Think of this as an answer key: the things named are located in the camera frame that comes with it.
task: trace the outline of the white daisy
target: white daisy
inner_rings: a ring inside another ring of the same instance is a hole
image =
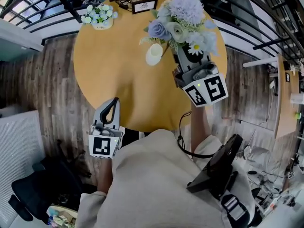
[[[90,17],[85,17],[85,19],[84,19],[85,24],[89,24],[89,23],[91,23],[91,21],[92,21],[92,19]]]
[[[107,14],[108,17],[111,17],[112,14],[113,14],[113,12],[112,12],[111,10],[108,10],[108,11],[106,12],[106,14]]]
[[[87,6],[86,10],[89,12],[91,12],[93,10],[93,5],[89,5]]]
[[[106,4],[102,7],[102,10],[104,10],[104,11],[108,11],[109,9],[110,9],[110,6],[106,5]]]
[[[200,46],[198,44],[189,45],[190,49],[188,50],[189,53],[196,54],[197,56],[200,54],[203,54]]]

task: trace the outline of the sleeve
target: sleeve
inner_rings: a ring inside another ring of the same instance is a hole
[[[202,154],[202,155],[209,155],[214,154],[218,149],[222,146],[220,140],[213,135],[209,135],[203,142],[201,142],[196,150],[194,151],[195,154]],[[200,168],[200,170],[204,169],[207,163],[210,161],[211,158],[208,159],[201,159],[201,158],[193,158],[193,161],[196,165]]]
[[[81,194],[75,228],[94,227],[98,211],[105,198],[106,194],[99,191],[92,194]]]

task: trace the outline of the black strap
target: black strap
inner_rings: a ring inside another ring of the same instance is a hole
[[[214,154],[209,154],[209,155],[202,155],[202,154],[195,154],[195,153],[192,153],[192,152],[189,152],[187,150],[185,150],[181,145],[180,145],[180,141],[182,140],[182,136],[180,135],[178,138],[177,138],[177,144],[178,146],[180,147],[180,149],[182,151],[184,151],[186,154],[188,155],[191,155],[193,157],[196,157],[196,158],[201,158],[201,159],[208,159],[208,158],[211,158]]]
[[[221,205],[227,212],[232,228],[246,228],[250,221],[247,208],[232,194],[225,195]]]

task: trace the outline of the blue hydrangea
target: blue hydrangea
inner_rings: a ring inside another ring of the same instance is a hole
[[[93,15],[93,20],[97,20],[97,19],[99,19],[99,14],[95,14],[95,15]]]
[[[190,25],[200,24],[204,18],[204,8],[199,0],[171,0],[168,7],[172,16]]]
[[[109,20],[104,21],[104,26],[108,26],[110,24]]]
[[[118,17],[118,13],[117,12],[114,12],[113,14],[112,14],[112,18],[113,19],[116,19]]]
[[[205,21],[205,27],[207,29],[214,29],[216,27],[216,24],[213,23],[210,19]]]
[[[102,15],[100,15],[100,18],[103,20],[106,20],[108,18],[108,16],[106,14],[102,14]]]
[[[89,13],[89,16],[90,16],[90,17],[94,17],[95,14],[96,14],[96,13],[95,13],[95,11],[93,10],[93,11],[91,11],[91,12]]]

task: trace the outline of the wall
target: wall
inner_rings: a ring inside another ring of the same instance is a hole
[[[0,38],[0,61],[11,61],[35,51]]]
[[[0,38],[26,48],[42,51],[42,38],[0,19]]]

